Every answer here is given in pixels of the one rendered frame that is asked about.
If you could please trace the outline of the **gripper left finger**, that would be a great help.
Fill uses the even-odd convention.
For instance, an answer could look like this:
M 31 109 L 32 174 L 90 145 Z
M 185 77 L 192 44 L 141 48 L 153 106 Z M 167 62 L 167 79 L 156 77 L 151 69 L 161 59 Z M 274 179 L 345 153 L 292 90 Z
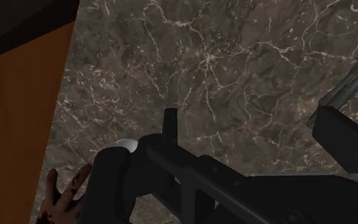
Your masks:
M 181 224 L 310 224 L 309 215 L 216 159 L 177 143 L 177 110 L 137 149 L 96 154 L 78 224 L 130 224 L 134 201 L 153 194 Z

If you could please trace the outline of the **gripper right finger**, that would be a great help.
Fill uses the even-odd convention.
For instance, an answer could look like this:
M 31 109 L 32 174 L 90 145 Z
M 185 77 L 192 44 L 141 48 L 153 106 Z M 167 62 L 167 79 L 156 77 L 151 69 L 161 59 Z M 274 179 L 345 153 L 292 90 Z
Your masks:
M 358 173 L 357 123 L 332 106 L 321 106 L 317 109 L 312 136 L 347 173 Z M 358 224 L 358 206 L 355 224 Z

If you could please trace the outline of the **white round object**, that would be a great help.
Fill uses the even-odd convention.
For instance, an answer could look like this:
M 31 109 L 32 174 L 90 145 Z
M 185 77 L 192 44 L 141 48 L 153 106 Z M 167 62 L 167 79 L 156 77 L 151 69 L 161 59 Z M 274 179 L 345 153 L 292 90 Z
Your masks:
M 126 148 L 130 153 L 133 153 L 138 146 L 138 141 L 134 139 L 120 139 L 114 143 L 116 147 Z

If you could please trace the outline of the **bloodstained hand figure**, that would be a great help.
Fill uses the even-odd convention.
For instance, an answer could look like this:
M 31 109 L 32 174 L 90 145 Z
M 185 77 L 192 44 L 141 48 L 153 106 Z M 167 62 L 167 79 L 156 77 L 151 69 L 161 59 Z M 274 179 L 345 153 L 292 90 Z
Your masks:
M 58 172 L 51 169 L 46 177 L 45 199 L 41 203 L 36 224 L 77 224 L 83 197 L 74 200 L 74 196 L 91 170 L 92 164 L 85 164 L 60 193 L 57 189 Z

